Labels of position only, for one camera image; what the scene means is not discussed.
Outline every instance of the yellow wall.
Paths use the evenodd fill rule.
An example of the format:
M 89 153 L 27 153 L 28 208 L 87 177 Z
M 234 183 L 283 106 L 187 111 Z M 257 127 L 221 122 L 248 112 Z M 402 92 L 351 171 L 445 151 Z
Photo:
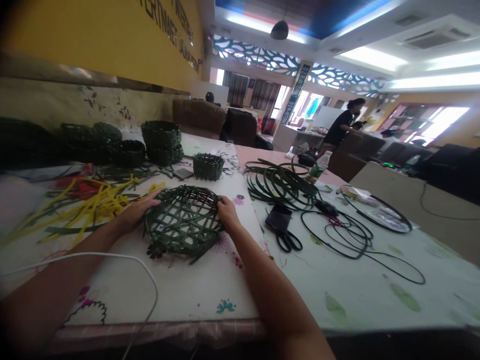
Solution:
M 176 27 L 176 46 L 156 16 L 159 1 Z M 193 33 L 176 15 L 175 0 L 23 0 L 11 15 L 2 49 L 128 79 L 190 91 L 200 80 L 180 52 L 180 37 L 198 61 L 203 36 L 196 0 L 181 0 Z
M 377 122 L 372 131 L 376 130 L 386 118 L 402 103 L 440 104 L 443 106 L 469 107 L 470 110 L 443 132 L 432 145 L 443 146 L 455 144 L 470 148 L 480 147 L 480 137 L 474 134 L 480 132 L 480 91 L 448 91 L 448 92 L 413 92 L 401 94 L 389 105 L 385 117 Z

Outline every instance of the hand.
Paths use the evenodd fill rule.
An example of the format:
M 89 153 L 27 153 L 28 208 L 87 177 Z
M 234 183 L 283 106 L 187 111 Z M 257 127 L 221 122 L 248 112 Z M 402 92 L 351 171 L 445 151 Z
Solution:
M 152 206 L 160 204 L 160 200 L 155 197 L 162 192 L 163 189 L 152 192 L 145 198 L 138 200 L 127 207 L 120 215 L 108 223 L 112 226 L 120 236 L 131 233 L 139 225 L 145 212 Z
M 237 210 L 235 210 L 234 203 L 226 196 L 220 196 L 221 201 L 217 203 L 218 206 L 218 216 L 220 221 L 225 226 L 227 233 L 235 226 L 241 226 L 239 217 L 237 215 Z

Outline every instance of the blue ceiling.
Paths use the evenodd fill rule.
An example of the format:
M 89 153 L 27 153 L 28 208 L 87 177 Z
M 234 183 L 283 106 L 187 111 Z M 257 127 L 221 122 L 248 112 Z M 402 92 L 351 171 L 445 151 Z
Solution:
M 285 20 L 291 28 L 324 39 L 388 4 L 391 0 L 215 0 L 215 5 L 272 24 Z

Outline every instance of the water bottle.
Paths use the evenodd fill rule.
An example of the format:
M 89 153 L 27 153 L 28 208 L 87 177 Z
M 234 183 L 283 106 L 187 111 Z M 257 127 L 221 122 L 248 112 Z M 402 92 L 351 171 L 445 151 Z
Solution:
M 330 155 L 332 155 L 331 151 L 325 151 L 325 154 L 320 156 L 320 158 L 316 161 L 316 164 L 312 166 L 310 172 L 305 178 L 309 183 L 315 184 L 322 173 L 327 170 L 329 167 Z
M 405 163 L 404 168 L 407 170 L 413 168 L 415 164 L 419 161 L 419 159 L 420 159 L 420 155 L 415 155 Z

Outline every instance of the black shirt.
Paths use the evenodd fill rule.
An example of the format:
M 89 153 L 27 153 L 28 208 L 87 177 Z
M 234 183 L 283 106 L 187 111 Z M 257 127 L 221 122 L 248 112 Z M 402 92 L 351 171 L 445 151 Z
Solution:
M 338 146 L 347 134 L 345 130 L 340 128 L 340 125 L 350 126 L 353 119 L 354 115 L 350 110 L 342 112 L 330 126 L 330 130 L 328 130 L 325 139 L 323 139 L 323 143 Z

